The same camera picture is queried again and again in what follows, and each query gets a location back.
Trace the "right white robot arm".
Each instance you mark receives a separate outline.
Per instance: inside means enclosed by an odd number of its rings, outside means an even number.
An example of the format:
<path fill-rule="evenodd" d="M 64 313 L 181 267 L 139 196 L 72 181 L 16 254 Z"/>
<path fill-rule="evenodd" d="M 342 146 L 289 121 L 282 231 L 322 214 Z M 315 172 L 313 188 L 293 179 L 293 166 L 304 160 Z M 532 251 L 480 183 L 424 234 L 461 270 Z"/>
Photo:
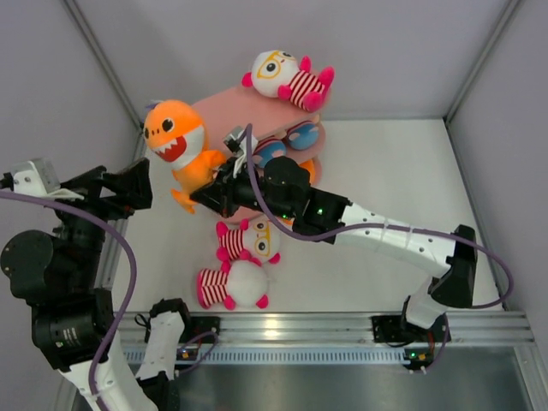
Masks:
<path fill-rule="evenodd" d="M 421 339 L 450 308 L 473 305 L 477 266 L 474 229 L 460 225 L 452 233 L 426 233 L 368 211 L 346 197 L 314 188 L 309 174 L 290 158 L 276 158 L 261 175 L 231 159 L 192 200 L 231 217 L 242 207 L 269 219 L 292 222 L 290 233 L 301 241 L 359 246 L 407 262 L 427 279 L 403 303 L 401 333 Z"/>

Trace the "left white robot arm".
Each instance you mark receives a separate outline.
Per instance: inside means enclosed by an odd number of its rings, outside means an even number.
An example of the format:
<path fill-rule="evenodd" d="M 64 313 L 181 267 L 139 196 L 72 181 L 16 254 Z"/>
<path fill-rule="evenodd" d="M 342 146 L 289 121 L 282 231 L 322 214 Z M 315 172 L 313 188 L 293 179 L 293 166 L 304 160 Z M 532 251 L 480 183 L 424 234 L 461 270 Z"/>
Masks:
<path fill-rule="evenodd" d="M 176 298 L 152 307 L 145 356 L 133 372 L 118 330 L 124 309 L 95 284 L 107 237 L 136 261 L 114 222 L 151 207 L 149 169 L 141 158 L 116 173 L 99 166 L 59 182 L 49 161 L 35 159 L 1 178 L 4 199 L 50 208 L 60 220 L 51 233 L 27 230 L 10 239 L 1 269 L 11 294 L 30 306 L 33 344 L 94 410 L 179 407 L 176 351 L 194 330 L 186 304 Z"/>

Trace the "white glasses plush face up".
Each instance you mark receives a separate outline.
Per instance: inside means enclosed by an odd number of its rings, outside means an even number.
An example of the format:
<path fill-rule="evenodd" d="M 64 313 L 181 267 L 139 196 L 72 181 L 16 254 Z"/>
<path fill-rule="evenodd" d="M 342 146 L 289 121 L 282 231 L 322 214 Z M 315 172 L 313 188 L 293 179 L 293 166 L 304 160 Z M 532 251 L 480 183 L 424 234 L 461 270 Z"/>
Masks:
<path fill-rule="evenodd" d="M 217 222 L 217 258 L 222 262 L 248 260 L 275 265 L 281 259 L 279 229 L 266 217 L 242 219 L 237 228 Z"/>

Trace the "pink three-tier shelf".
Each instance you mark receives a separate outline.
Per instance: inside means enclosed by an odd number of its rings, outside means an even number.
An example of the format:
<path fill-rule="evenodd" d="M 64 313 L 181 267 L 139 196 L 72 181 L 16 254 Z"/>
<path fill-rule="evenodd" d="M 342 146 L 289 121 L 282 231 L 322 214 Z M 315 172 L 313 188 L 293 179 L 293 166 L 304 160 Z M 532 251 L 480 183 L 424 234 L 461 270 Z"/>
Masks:
<path fill-rule="evenodd" d="M 301 164 L 316 158 L 325 145 L 325 129 L 319 121 L 319 113 L 309 113 L 290 102 L 267 98 L 252 88 L 233 86 L 225 91 L 192 104 L 204 121 L 208 133 L 208 145 L 213 150 L 231 157 L 232 152 L 223 143 L 225 136 L 234 128 L 253 125 L 257 140 L 282 137 L 282 132 L 304 121 L 316 122 L 319 140 L 306 150 L 289 148 L 287 156 Z"/>

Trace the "aluminium front rail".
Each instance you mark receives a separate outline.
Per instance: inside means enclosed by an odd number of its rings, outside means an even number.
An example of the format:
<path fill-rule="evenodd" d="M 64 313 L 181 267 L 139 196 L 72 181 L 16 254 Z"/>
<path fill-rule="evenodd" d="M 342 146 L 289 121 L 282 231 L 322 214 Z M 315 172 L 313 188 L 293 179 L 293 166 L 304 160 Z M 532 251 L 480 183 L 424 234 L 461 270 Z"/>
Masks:
<path fill-rule="evenodd" d="M 372 345 L 380 313 L 217 313 L 212 329 L 225 344 Z M 451 341 L 463 346 L 530 345 L 534 336 L 520 312 L 447 314 Z"/>

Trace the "orange shark plush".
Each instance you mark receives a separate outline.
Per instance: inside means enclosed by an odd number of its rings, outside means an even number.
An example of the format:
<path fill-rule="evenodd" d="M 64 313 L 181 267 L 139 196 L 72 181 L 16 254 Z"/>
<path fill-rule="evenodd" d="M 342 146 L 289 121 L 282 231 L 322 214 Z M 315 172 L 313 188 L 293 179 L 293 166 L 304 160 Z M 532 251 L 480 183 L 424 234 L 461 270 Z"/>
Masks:
<path fill-rule="evenodd" d="M 313 185 L 316 182 L 318 176 L 318 169 L 314 162 L 314 159 L 312 158 L 301 163 L 300 167 L 309 173 L 309 181 L 310 184 Z"/>
<path fill-rule="evenodd" d="M 292 227 L 293 223 L 294 223 L 293 219 L 287 219 L 287 218 L 281 218 L 280 217 L 279 220 L 288 227 Z"/>
<path fill-rule="evenodd" d="M 191 194 L 211 183 L 226 155 L 209 147 L 206 124 L 191 105 L 168 99 L 148 106 L 143 126 L 147 147 L 170 168 L 180 188 L 173 199 L 188 213 L 197 204 Z"/>

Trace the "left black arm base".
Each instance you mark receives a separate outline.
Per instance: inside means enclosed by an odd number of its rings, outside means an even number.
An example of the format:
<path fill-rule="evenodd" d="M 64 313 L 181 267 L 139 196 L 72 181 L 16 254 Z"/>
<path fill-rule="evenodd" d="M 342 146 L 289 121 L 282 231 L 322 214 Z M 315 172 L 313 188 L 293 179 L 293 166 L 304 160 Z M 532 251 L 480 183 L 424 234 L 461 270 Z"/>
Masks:
<path fill-rule="evenodd" d="M 154 304 L 149 311 L 150 330 L 148 331 L 146 341 L 148 341 L 148 337 L 152 333 L 152 321 L 164 313 L 180 314 L 184 329 L 179 337 L 179 343 L 187 343 L 192 338 L 207 331 L 212 331 L 216 334 L 220 331 L 221 319 L 218 316 L 194 316 L 189 312 L 187 304 L 181 298 L 162 299 L 160 302 Z"/>

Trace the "white plush face down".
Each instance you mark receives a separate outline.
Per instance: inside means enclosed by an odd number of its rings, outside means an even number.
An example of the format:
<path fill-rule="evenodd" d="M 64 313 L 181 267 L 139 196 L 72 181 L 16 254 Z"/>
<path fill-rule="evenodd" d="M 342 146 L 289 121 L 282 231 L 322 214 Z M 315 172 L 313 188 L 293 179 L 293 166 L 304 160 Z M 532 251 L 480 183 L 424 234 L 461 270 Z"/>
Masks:
<path fill-rule="evenodd" d="M 269 279 L 265 270 L 254 262 L 224 262 L 220 269 L 202 269 L 197 276 L 199 304 L 208 309 L 222 304 L 227 310 L 237 307 L 265 309 L 269 305 Z"/>

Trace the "boy doll plush shelf right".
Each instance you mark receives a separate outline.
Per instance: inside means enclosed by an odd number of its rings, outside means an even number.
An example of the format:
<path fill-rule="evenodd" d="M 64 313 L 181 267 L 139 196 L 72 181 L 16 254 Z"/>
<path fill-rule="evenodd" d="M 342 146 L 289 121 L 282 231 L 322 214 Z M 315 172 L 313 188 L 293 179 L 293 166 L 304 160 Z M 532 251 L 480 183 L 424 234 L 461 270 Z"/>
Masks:
<path fill-rule="evenodd" d="M 303 151 L 313 146 L 318 138 L 318 124 L 306 121 L 290 128 L 287 131 L 285 142 L 290 148 L 298 151 Z"/>

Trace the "boy doll plush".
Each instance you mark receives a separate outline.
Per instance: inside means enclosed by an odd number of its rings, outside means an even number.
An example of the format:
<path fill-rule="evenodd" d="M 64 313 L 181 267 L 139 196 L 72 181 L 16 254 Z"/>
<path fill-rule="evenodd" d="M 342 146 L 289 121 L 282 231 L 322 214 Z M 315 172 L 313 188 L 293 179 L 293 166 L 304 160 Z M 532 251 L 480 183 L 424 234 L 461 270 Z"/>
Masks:
<path fill-rule="evenodd" d="M 280 139 L 270 137 L 258 143 L 252 155 L 252 160 L 258 168 L 264 168 L 273 158 L 286 155 L 286 145 Z"/>

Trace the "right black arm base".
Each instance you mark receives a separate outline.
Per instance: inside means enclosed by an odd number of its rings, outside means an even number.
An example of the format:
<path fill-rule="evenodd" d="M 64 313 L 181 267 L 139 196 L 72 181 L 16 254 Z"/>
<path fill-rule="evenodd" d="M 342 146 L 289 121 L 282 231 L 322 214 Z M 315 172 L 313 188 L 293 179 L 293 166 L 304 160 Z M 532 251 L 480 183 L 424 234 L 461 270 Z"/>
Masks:
<path fill-rule="evenodd" d="M 404 313 L 375 315 L 371 317 L 373 341 L 393 348 L 412 343 L 450 342 L 451 335 L 446 319 L 445 314 L 440 315 L 432 326 L 424 329 L 410 324 Z"/>

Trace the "orange shark plush in shelf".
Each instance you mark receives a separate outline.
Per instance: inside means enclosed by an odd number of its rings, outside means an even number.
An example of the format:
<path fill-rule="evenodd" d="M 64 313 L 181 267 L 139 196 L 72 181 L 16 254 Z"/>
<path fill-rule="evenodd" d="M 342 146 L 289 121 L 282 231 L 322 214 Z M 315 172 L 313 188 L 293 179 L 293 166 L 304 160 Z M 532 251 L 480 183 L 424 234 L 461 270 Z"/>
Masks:
<path fill-rule="evenodd" d="M 318 169 L 314 162 L 314 159 L 312 158 L 301 163 L 300 167 L 309 173 L 309 181 L 310 184 L 313 185 L 316 182 L 318 176 Z"/>

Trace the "white glasses plush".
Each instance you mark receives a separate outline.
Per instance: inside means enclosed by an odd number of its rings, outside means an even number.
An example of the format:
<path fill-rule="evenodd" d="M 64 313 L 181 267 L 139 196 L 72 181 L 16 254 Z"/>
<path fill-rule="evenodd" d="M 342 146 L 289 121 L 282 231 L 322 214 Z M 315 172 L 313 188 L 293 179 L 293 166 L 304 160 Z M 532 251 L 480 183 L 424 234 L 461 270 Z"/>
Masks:
<path fill-rule="evenodd" d="M 267 98 L 290 102 L 307 112 L 322 108 L 335 80 L 332 66 L 313 72 L 312 60 L 301 60 L 282 50 L 259 53 L 241 78 L 241 85 Z"/>

